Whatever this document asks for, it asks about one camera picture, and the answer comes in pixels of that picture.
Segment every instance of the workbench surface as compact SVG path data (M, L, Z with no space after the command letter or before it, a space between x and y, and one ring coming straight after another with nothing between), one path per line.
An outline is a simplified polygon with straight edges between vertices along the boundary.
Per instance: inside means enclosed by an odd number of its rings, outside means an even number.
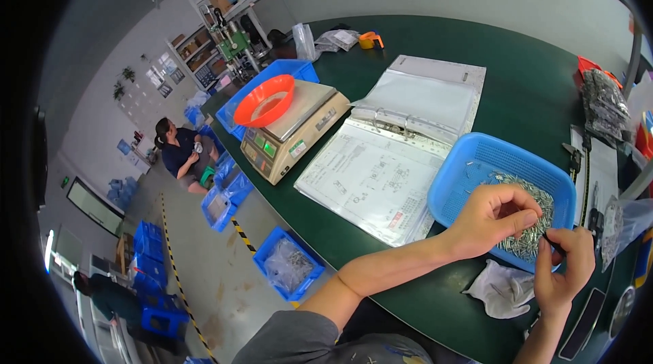
M567 170L569 154L561 143L570 142L570 123L584 123L583 106L572 79L577 71L573 54L498 27L440 17L348 17L312 23L312 33L318 37L338 23L346 23L360 33L376 30L385 50L364 51L355 46L349 52L323 53L314 63L321 83L337 88L354 101L371 90L399 54L485 66L487 75L473 131L514 143ZM357 256L387 247L292 187L345 118L276 186L267 183L249 165L237 139L226 133L217 121L212 123L224 147L270 205L335 269ZM436 235L442 229L435 223L429 235ZM616 301L632 281L635 253L636 244L632 244L617 258L608 290L611 268L601 274L597 262L590 282L576 296L562 334L563 341L575 325L591 289L607 290L592 337L575 361L598 360L608 340L610 315ZM461 294L483 270L487 258L494 259L486 254L451 263L372 299L421 333L464 356L484 364L510 362L523 344L523 331L534 321L539 309L533 299L527 314L514 319L493 319L485 314L481 301Z

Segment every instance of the person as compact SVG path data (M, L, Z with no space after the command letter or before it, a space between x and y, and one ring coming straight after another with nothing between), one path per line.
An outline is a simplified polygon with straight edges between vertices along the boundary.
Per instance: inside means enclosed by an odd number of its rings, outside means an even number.
M175 355L184 349L175 339L152 333L141 326L143 305L138 296L126 287L120 286L110 277L95 273L90 278L80 271L72 276L72 284L82 295L91 298L95 308L109 321L118 325L122 318L127 323L127 333L135 340L163 348Z
M449 229L431 238L356 258L297 310L275 312L236 354L233 364L469 361L430 340L427 345L403 335L374 333L352 339L346 325L367 296L448 263L481 256L504 238L520 236L541 215L537 202L519 185L481 185L471 193ZM587 229L548 229L547 236L567 251L567 270L564 274L551 273L552 265L561 262L562 257L552 253L551 246L540 238L534 286L541 318L518 352L514 361L518 364L551 361L571 301L594 271L593 239ZM446 352L449 358L440 360Z
M177 179L184 190L206 194L200 185L204 169L212 159L217 162L219 153L209 136L200 136L196 131L177 128L167 117L156 124L157 137L154 144L161 150L163 164Z

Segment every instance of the gray sleeve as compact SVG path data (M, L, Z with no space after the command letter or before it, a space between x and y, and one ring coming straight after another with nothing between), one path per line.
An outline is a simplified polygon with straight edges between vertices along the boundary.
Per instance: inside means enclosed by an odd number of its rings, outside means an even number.
M304 364L333 349L338 327L307 311L279 311L236 354L232 364Z

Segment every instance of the orange bowl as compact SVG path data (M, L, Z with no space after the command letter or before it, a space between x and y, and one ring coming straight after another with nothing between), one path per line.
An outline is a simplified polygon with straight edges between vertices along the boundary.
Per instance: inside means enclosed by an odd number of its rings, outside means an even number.
M234 122L248 128L264 128L290 107L295 79L291 75L270 78L254 88L234 112Z

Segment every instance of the green stool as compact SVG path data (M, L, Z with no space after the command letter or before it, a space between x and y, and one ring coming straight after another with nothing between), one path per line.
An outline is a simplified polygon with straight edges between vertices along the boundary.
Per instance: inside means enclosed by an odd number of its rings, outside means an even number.
M204 169L204 172L202 174L202 178L200 179L200 186L204 187L205 189L209 190L213 187L213 176L216 174L216 169L211 166L210 164Z

